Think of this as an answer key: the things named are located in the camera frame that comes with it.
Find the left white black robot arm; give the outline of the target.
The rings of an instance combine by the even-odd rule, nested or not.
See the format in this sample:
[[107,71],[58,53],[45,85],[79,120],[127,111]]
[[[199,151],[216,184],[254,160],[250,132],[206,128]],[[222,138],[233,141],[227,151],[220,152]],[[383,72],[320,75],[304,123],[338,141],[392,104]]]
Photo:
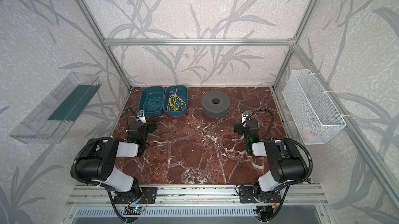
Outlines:
[[158,129],[156,121],[147,123],[144,114],[136,117],[136,121],[127,125],[127,138],[112,137],[92,138],[78,152],[70,174],[78,182],[101,186],[107,192],[115,192],[140,197],[138,179],[129,176],[115,166],[117,158],[141,157],[149,146],[148,134]]

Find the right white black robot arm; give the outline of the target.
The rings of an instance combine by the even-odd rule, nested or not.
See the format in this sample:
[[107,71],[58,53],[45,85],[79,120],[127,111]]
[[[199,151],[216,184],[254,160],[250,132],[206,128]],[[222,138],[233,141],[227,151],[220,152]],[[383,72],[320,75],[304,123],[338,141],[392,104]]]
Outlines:
[[254,183],[255,193],[279,191],[291,185],[306,181],[313,171],[313,159],[306,147],[288,137],[270,136],[272,125],[263,138],[259,136],[259,123],[253,119],[257,113],[274,114],[268,109],[257,109],[252,113],[242,112],[242,123],[234,125],[234,132],[244,137],[244,147],[248,154],[268,159],[269,171]]

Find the grey perforated cable spool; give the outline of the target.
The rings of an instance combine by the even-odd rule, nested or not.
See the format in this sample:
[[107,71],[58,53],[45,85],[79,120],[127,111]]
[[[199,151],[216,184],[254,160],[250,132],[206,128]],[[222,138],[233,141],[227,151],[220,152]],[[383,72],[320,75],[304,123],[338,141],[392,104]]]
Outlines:
[[231,106],[230,97],[219,90],[205,93],[201,103],[204,114],[214,119],[226,116]]

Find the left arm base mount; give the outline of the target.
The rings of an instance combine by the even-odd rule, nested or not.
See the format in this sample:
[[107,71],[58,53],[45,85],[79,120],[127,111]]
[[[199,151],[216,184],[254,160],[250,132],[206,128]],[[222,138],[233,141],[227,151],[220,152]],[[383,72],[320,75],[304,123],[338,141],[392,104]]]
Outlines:
[[117,192],[113,201],[115,204],[154,204],[157,191],[157,187],[141,187],[140,190],[134,189],[134,192]]

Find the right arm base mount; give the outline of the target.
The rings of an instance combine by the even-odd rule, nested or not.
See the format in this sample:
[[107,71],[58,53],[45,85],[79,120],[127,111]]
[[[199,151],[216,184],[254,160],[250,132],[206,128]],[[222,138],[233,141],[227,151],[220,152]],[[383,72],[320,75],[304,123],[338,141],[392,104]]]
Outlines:
[[255,186],[237,185],[236,193],[240,198],[240,203],[253,204],[280,204],[281,194],[278,191],[264,192]]

